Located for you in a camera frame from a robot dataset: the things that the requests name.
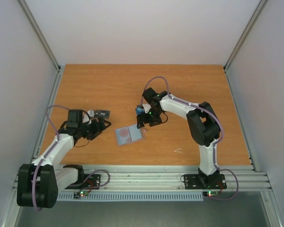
brown wood surface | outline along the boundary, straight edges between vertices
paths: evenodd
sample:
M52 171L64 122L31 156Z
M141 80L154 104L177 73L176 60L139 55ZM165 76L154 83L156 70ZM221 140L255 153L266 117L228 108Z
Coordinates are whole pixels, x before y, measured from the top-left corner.
M135 107L143 88L157 75L166 77L173 95L211 104L225 130L225 139L217 149L219 165L250 164L221 65L67 65L55 104L84 110L110 110L112 126L87 146L73 148L62 163L198 165L198 145L190 135L187 121L173 113L167 113L166 124L146 127L145 140L123 146L116 143L115 129L136 124ZM151 87L157 92L166 90L162 79L151 82ZM58 127L67 119L67 111L54 108L51 119ZM42 151L53 137L54 131L48 127ZM85 143L86 140L81 139L77 146Z

black mounting plate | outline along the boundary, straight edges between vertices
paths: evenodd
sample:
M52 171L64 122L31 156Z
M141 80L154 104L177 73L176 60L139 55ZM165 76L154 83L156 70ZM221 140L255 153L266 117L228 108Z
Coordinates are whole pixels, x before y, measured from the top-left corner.
M181 177L181 180L185 185L185 189L208 189L208 190L221 189L221 187L216 182L219 182L222 185L223 189L227 188L225 176L223 174L219 174L215 182L213 182L208 188L204 188L201 185L198 174L184 174Z
M100 183L101 183L101 175L100 174L93 174L92 176L90 176L88 178L88 180L91 181L94 186L99 186ZM90 187L90 183L85 182L85 183L81 184L80 186L67 187L66 189L78 189L78 190L80 190L82 188L87 188L87 187Z

purple cable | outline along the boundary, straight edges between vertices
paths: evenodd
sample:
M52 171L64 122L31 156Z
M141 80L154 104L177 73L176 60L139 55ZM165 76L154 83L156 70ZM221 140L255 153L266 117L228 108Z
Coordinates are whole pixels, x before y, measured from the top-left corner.
M95 189L95 188L101 188L101 187L107 185L107 184L110 182L110 174L109 174L109 172L108 172L107 170L105 170L105 169L98 169L98 170L93 171L91 174L89 174L89 175L84 179L83 183L86 182L86 181L89 179L90 176L92 176L93 174L98 173L98 172L104 172L104 173L106 173L107 176L108 176L108 180L107 180L104 184L99 185L99 186L93 186L92 188L94 188L94 189ZM82 185L83 183L71 184L70 186L71 186L71 187L76 187L76 186Z
M221 137L220 137L215 143L213 143L213 164L214 164L214 166L216 167L217 170L219 170L219 171L229 171L229 172L234 176L234 178L235 178L235 180L236 180L236 184L237 184L237 189L236 189L236 192L235 192L230 198L228 198L228 199L220 199L220 198L214 198L214 197L210 197L210 198L216 199L216 200L220 200L220 201L227 201L227 200L233 199L234 197L237 196L238 191L239 191L239 182L238 182L238 179L237 179L236 175L235 175L230 169L220 169L220 168L216 165L216 145L217 145L218 143L220 143L220 142L224 139L224 129L223 129L222 124L220 123L219 119L218 119L213 113L209 112L208 110L206 110L206 109L204 109L204 108L202 108L202 107L199 107L198 105L194 105L194 104L189 103L189 102L186 102L186 101L184 101L184 100L181 100L181 99L172 97L172 96L170 95L170 92L169 92L169 84L168 84L168 82L167 82L167 80L166 80L165 77L156 76L156 77L150 79L150 80L147 82L147 84L145 85L144 91L146 90L146 88L147 88L147 86L150 84L150 82L152 82L154 79L157 79L157 78L161 78L161 79L163 79L163 80L165 81L166 88L167 88L167 95L168 95L169 98L171 98L171 99L173 99L173 100L175 100L175 101L178 101L178 102L180 102L180 103L183 103L183 104L185 104L185 105L187 105L187 106L191 106L191 107L194 107L194 108L196 108L196 109L199 109L199 110L201 110L201 111L207 113L208 115L210 115L210 116L211 116L212 118L214 118L214 120L217 122L217 124L218 124L218 126L219 126L219 128L220 128L220 130L221 130Z
M69 108L67 108L65 106L62 106L62 105L51 105L51 106L47 107L46 112L45 112L46 118L47 118L48 122L51 124L51 126L53 127L53 130L55 131L55 134L57 136L57 140L59 141L60 136L59 136L58 130L56 129L56 127L53 124L52 120L49 118L49 113L48 113L48 110L53 108L53 107L60 107L60 108L66 109L66 110L69 110ZM44 155L44 158L46 158L52 152L53 148L58 144L58 141L56 141L48 149L48 151ZM35 209L36 212L39 212L42 209L42 208L38 208L37 207L37 202L36 202L36 181L37 181L37 174L38 174L39 168L40 168L41 164L43 163L43 161L44 161L44 159L40 160L40 162L38 163L38 165L37 165L37 167L35 169L34 176L33 176L32 199L33 199L33 206L34 206L34 209Z

